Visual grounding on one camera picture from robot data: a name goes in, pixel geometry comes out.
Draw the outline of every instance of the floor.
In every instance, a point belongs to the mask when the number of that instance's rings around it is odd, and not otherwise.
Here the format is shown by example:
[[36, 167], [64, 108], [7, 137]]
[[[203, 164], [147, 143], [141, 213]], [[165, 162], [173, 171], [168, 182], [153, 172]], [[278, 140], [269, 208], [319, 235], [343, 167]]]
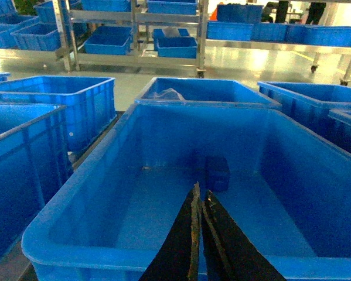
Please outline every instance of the floor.
[[[258, 81], [289, 81], [306, 83], [339, 84], [350, 56], [321, 56], [319, 68], [311, 73], [314, 54], [244, 50], [208, 47], [206, 49], [206, 78], [233, 79], [257, 88]], [[63, 62], [29, 64], [19, 61], [0, 60], [0, 71], [11, 72], [11, 79], [35, 75], [70, 75], [115, 77], [115, 106], [125, 111], [140, 90], [153, 77], [194, 77], [195, 70], [136, 68], [119, 66], [82, 66], [82, 71], [67, 74]]]

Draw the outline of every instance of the plastic bag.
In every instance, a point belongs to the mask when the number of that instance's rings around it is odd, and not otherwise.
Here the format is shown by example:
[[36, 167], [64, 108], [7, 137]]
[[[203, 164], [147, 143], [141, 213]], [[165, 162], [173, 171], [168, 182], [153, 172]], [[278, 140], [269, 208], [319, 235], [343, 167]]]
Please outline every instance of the plastic bag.
[[153, 99], [155, 100], [180, 100], [185, 101], [182, 94], [175, 91], [173, 88], [168, 88], [159, 93], [155, 92], [153, 95]]
[[177, 28], [168, 26], [167, 28], [163, 28], [162, 32], [164, 33], [165, 37], [172, 38], [172, 37], [182, 37], [179, 33]]

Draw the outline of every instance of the metal frame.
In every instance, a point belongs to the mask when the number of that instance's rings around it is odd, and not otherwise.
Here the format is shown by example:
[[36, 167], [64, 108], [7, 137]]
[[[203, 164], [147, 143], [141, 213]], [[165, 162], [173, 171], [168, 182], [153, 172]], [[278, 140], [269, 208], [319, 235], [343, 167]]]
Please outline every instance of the metal frame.
[[[312, 2], [330, 2], [328, 5], [327, 17], [324, 25], [331, 25], [333, 22], [336, 4], [337, 3], [349, 3], [351, 0], [314, 0]], [[319, 58], [321, 54], [347, 54], [351, 55], [351, 48], [349, 47], [327, 47], [327, 46], [311, 46], [303, 44], [287, 44], [287, 43], [270, 43], [270, 42], [240, 42], [240, 41], [228, 41], [228, 40], [211, 40], [206, 39], [206, 46], [209, 47], [228, 47], [228, 48], [242, 48], [242, 49], [260, 49], [260, 50], [278, 50], [278, 51], [296, 51], [296, 52], [310, 52], [315, 53], [315, 58], [311, 66], [311, 72], [314, 73], [318, 68]], [[200, 71], [205, 71], [204, 64], [200, 63]], [[341, 85], [348, 85], [351, 76], [351, 61], [347, 67], [346, 73], [343, 78], [340, 79]]]
[[[99, 12], [99, 11], [78, 11], [70, 10], [69, 0], [66, 1], [67, 10], [70, 16], [70, 23], [114, 23], [119, 25], [130, 25], [134, 29], [133, 51], [127, 56], [110, 56], [100, 54], [87, 54], [84, 47], [77, 47], [73, 31], [73, 51], [75, 57], [76, 70], [80, 70], [80, 65], [108, 65], [108, 66], [156, 66], [156, 67], [193, 67], [200, 73], [204, 73], [203, 63], [205, 53], [205, 38], [207, 28], [207, 0], [202, 0], [199, 4], [197, 15], [174, 15], [148, 13], [146, 1], [140, 7], [136, 7], [136, 1], [131, 1], [131, 12]], [[139, 27], [145, 26], [145, 40], [139, 44]], [[197, 27], [197, 58], [181, 59], [158, 57], [157, 54], [148, 50], [150, 42], [149, 26], [194, 26]]]
[[0, 49], [0, 59], [19, 59], [47, 63], [58, 61], [59, 59], [63, 58], [65, 69], [68, 72], [71, 72], [72, 62], [70, 58], [70, 48], [68, 47], [67, 37], [65, 36], [64, 17], [62, 14], [62, 9], [60, 9], [61, 1], [52, 1], [54, 6], [54, 13], [56, 15], [57, 28], [60, 33], [61, 48], [53, 52], [41, 52], [19, 49]]

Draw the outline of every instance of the green plant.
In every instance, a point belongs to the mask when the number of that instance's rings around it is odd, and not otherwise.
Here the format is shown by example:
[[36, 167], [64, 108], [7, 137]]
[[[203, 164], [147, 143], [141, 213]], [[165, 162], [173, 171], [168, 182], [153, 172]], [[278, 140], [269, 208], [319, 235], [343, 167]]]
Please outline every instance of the green plant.
[[37, 4], [38, 0], [14, 0], [14, 2], [19, 14], [36, 15], [33, 6]]

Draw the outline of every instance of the person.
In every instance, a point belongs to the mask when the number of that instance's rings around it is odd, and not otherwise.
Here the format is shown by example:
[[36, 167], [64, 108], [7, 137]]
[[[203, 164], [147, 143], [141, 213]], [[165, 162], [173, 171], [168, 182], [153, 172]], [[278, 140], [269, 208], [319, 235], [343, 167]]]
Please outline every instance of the person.
[[273, 23], [273, 17], [270, 16], [273, 9], [278, 7], [278, 3], [268, 2], [268, 4], [263, 9], [263, 15], [261, 16], [262, 22]]
[[309, 7], [309, 13], [305, 23], [307, 25], [310, 25], [311, 23], [314, 25], [318, 25], [325, 8], [326, 8], [326, 3], [312, 2]]

